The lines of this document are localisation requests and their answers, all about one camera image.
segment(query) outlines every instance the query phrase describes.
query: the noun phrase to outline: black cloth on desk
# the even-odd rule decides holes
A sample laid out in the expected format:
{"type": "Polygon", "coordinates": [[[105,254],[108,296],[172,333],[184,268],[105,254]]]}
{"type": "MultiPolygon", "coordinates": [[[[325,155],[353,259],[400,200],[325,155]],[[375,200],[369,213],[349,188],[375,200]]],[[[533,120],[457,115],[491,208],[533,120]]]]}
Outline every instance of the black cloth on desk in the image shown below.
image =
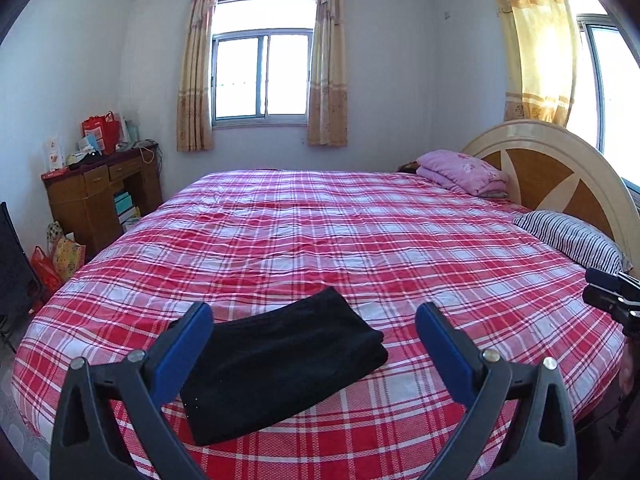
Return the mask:
{"type": "Polygon", "coordinates": [[[214,327],[180,396],[198,446],[263,430],[382,366],[382,332],[334,288],[214,327]]]}

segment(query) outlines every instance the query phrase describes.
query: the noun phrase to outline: desk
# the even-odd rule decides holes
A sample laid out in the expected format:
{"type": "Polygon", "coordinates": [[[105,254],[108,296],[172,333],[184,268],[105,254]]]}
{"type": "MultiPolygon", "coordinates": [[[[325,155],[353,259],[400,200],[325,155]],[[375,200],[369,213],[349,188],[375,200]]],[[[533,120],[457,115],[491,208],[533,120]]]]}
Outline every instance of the desk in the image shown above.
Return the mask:
{"type": "Polygon", "coordinates": [[[142,216],[162,204],[156,147],[115,153],[98,164],[44,181],[54,220],[86,245],[88,260],[123,234],[114,194],[128,191],[142,216]]]}

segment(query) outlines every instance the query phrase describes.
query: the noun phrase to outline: curtain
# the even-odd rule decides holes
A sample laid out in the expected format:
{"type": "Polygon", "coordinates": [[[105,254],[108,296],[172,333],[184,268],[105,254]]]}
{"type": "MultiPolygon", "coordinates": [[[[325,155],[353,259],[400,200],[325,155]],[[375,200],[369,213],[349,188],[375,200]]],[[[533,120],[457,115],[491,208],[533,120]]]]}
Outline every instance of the curtain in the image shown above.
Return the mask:
{"type": "Polygon", "coordinates": [[[192,0],[178,92],[179,152],[213,149],[211,131],[211,35],[218,0],[192,0]]]}
{"type": "Polygon", "coordinates": [[[311,56],[308,143],[347,145],[344,0],[318,0],[311,56]]]}
{"type": "Polygon", "coordinates": [[[566,126],[580,37],[567,0],[496,0],[508,64],[504,120],[566,126]]]}

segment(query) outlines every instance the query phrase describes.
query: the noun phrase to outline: curved headboard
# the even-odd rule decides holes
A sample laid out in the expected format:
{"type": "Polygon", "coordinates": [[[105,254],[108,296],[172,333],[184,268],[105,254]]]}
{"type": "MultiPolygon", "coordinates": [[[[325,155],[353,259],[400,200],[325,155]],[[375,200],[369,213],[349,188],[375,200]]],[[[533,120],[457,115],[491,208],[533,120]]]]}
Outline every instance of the curved headboard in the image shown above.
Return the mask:
{"type": "MultiPolygon", "coordinates": [[[[640,217],[622,179],[580,137],[555,124],[510,121],[464,150],[509,175],[509,198],[575,216],[615,240],[640,267],[640,217]]],[[[640,268],[633,274],[640,273],[640,268]]]]}

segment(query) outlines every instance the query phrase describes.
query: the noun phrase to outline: striped pillow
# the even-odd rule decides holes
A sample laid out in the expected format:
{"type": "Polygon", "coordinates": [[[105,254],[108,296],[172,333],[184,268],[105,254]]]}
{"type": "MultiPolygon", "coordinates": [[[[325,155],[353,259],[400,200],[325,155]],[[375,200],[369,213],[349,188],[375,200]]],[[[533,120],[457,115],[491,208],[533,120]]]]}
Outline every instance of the striped pillow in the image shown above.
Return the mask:
{"type": "Polygon", "coordinates": [[[609,274],[628,272],[633,267],[611,238],[573,216],[532,211],[516,218],[514,224],[583,267],[609,274]]]}

